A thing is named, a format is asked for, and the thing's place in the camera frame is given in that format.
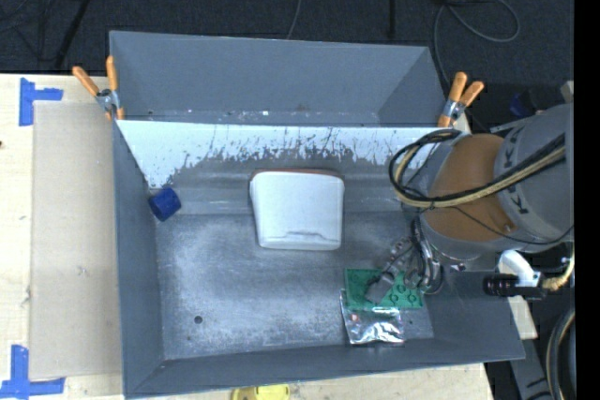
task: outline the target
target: clamp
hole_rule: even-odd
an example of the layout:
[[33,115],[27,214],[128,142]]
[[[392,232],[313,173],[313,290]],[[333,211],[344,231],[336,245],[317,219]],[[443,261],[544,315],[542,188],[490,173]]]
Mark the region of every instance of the clamp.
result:
[[450,88],[450,94],[448,94],[448,100],[443,106],[442,114],[438,119],[438,127],[452,126],[458,117],[465,112],[465,109],[473,103],[485,86],[482,81],[474,81],[465,90],[466,85],[467,74],[457,72]]
[[109,55],[106,59],[106,73],[109,79],[108,89],[100,91],[96,83],[81,67],[75,66],[72,68],[72,72],[82,83],[83,87],[85,87],[85,90],[96,99],[96,102],[105,111],[106,117],[109,120],[113,118],[113,111],[117,119],[121,120],[125,118],[125,109],[121,106],[121,100],[119,99],[119,82],[117,80],[116,68],[114,67],[114,58],[112,55]]

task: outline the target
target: gray bin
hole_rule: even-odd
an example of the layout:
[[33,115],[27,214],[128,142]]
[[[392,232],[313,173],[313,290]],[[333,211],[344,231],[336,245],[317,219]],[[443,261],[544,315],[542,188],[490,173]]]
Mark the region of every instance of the gray bin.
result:
[[[403,312],[403,347],[347,340],[344,268],[381,264],[410,220],[387,161],[443,107],[428,48],[111,32],[110,50],[126,397],[523,358],[484,272]],[[258,246],[248,180],[282,167],[343,177],[340,249]],[[182,208],[160,222],[165,185]]]

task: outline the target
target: white container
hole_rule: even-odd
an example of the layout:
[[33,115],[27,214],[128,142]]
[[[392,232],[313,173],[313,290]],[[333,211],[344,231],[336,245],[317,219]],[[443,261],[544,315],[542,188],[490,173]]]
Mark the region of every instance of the white container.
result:
[[341,245],[344,181],[328,170],[263,170],[250,179],[259,245],[335,250]]

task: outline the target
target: cable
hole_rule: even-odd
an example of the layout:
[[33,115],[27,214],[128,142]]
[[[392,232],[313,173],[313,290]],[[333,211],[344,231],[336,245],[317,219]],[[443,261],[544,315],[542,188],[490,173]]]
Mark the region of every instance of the cable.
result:
[[457,20],[462,23],[462,25],[464,27],[466,27],[467,29],[469,29],[471,32],[473,32],[476,36],[479,36],[481,38],[484,38],[485,40],[489,40],[490,42],[511,42],[513,40],[515,40],[515,38],[518,37],[518,34],[521,30],[521,26],[520,26],[520,22],[518,20],[518,15],[517,13],[503,0],[496,0],[497,2],[500,2],[501,4],[503,4],[506,8],[508,8],[509,12],[513,15],[514,19],[515,19],[515,23],[517,24],[517,28],[515,33],[511,36],[511,37],[506,37],[506,38],[497,38],[497,37],[490,37],[490,36],[486,36],[485,34],[481,33],[478,30],[475,30],[473,27],[471,27],[470,25],[468,25],[458,14],[457,12],[450,6],[448,6],[448,9],[452,12],[452,14],[457,18]]
[[[460,134],[460,131],[447,129],[436,131],[433,134],[434,135],[427,134],[419,141],[411,143],[399,150],[394,154],[389,163],[388,174],[390,182],[397,191],[397,195],[404,203],[413,207],[428,209],[442,208],[482,199],[488,195],[500,192],[509,186],[514,185],[517,182],[530,177],[531,175],[534,175],[540,170],[545,169],[546,167],[549,167],[560,160],[563,160],[565,153],[564,135],[562,134],[546,144],[544,147],[540,148],[537,152],[519,162],[518,165],[510,170],[507,170],[505,173],[498,176],[496,179],[486,185],[439,197],[424,197],[420,195],[414,195],[407,191],[404,185],[399,183],[402,179],[405,169],[408,167],[413,157],[423,145],[454,139],[458,136],[458,134]],[[396,172],[394,172],[394,166],[402,155],[404,155],[404,157],[402,157],[397,166]]]
[[564,271],[564,273],[560,276],[548,277],[542,280],[542,288],[548,289],[550,291],[557,291],[564,284],[566,284],[575,268],[575,243],[571,247],[571,256],[569,257],[569,264]]
[[552,397],[556,400],[564,400],[563,389],[559,381],[559,359],[561,343],[567,332],[575,321],[575,306],[571,305],[569,309],[559,317],[556,325],[552,329],[552,334],[547,342],[546,350],[546,376]]
[[[520,21],[518,19],[518,15],[517,13],[504,1],[504,0],[496,0],[497,2],[500,2],[501,4],[503,4],[506,8],[508,8],[509,12],[513,15],[517,28],[515,33],[510,36],[510,37],[506,37],[506,38],[497,38],[497,37],[491,37],[491,36],[487,36],[485,34],[483,34],[482,32],[474,29],[473,27],[471,27],[470,25],[468,25],[459,15],[458,13],[449,5],[450,1],[446,0],[446,3],[442,4],[440,6],[440,9],[438,10],[438,13],[436,15],[435,18],[435,22],[433,23],[433,53],[435,56],[435,60],[436,63],[438,65],[438,69],[440,70],[440,73],[442,74],[442,79],[443,79],[443,83],[446,87],[447,90],[450,89],[450,81],[448,80],[445,71],[443,69],[443,65],[442,65],[442,60],[440,58],[440,50],[439,50],[439,46],[438,46],[438,25],[440,22],[440,17],[442,16],[442,12],[444,10],[444,8],[446,6],[448,6],[448,9],[450,10],[450,12],[455,16],[455,18],[466,28],[468,29],[470,32],[472,32],[473,34],[477,35],[478,37],[484,38],[485,40],[489,40],[491,42],[510,42],[512,40],[514,40],[515,38],[518,37],[518,34],[520,33]],[[483,124],[483,122],[481,122],[475,115],[473,115],[473,113],[468,110],[473,121],[476,122],[479,127],[483,130],[483,131],[489,131],[489,129]]]
[[293,32],[293,28],[296,26],[296,22],[298,20],[298,16],[300,15],[300,6],[302,5],[302,0],[298,0],[298,3],[296,5],[296,12],[293,15],[293,20],[292,20],[292,25],[290,26],[290,29],[288,30],[288,35],[286,36],[286,39],[290,39],[292,38],[292,32]]
[[506,235],[504,233],[502,233],[499,230],[496,230],[492,227],[490,227],[489,225],[487,225],[485,222],[482,222],[481,220],[479,220],[478,218],[476,218],[475,216],[469,214],[468,212],[465,212],[464,210],[462,210],[460,207],[457,206],[451,206],[448,207],[450,209],[455,209],[458,210],[459,212],[461,212],[463,215],[465,215],[466,217],[470,218],[470,220],[472,220],[473,222],[477,223],[478,225],[480,225],[481,227],[488,229],[489,231],[491,231],[492,233],[495,233],[496,235],[498,235],[499,237],[503,237],[507,240],[512,240],[514,242],[519,242],[521,244],[526,244],[526,245],[547,245],[547,246],[551,246],[551,245],[555,245],[555,244],[559,244],[560,242],[563,241],[563,239],[571,232],[571,230],[573,229],[573,227],[575,225],[572,225],[571,227],[569,227],[565,233],[563,233],[560,237],[557,237],[554,240],[551,240],[549,242],[534,242],[534,241],[530,241],[530,240],[523,240],[523,239],[519,239],[517,237],[511,237],[510,235]]

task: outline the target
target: bin floor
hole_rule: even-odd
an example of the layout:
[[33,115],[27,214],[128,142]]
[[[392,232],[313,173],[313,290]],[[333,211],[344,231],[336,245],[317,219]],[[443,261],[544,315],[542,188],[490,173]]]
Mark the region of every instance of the bin floor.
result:
[[[345,345],[345,268],[376,268],[403,235],[400,212],[351,213],[334,251],[265,249],[252,215],[175,215],[157,224],[166,359]],[[433,336],[427,299],[407,338]]]

